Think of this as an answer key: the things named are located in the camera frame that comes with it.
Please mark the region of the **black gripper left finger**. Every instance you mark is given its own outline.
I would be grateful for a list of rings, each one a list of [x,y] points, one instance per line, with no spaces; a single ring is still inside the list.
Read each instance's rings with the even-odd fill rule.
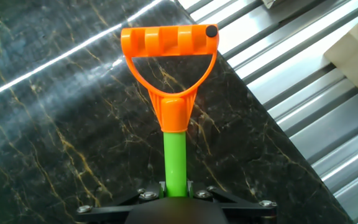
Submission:
[[[147,188],[131,190],[127,195],[119,197],[109,206],[83,205],[78,207],[75,221],[79,223],[124,223],[134,208],[164,198],[165,193],[165,182],[151,184]]]

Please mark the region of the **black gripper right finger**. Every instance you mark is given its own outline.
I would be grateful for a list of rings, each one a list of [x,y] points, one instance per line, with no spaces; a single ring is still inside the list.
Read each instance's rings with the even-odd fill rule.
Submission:
[[[277,204],[269,200],[254,203],[202,183],[187,183],[188,196],[214,203],[227,218],[276,218]]]

